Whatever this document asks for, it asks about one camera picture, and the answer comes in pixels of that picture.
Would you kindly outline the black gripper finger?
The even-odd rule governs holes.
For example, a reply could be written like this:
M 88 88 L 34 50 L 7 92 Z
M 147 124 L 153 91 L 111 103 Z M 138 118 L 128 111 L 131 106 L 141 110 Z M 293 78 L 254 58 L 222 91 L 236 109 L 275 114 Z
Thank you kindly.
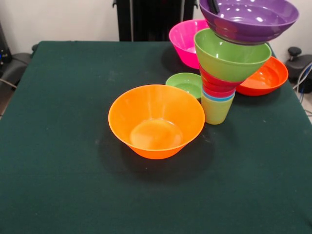
M 219 9 L 219 5 L 217 0 L 207 0 L 210 12 L 212 13 L 219 13 L 220 9 Z

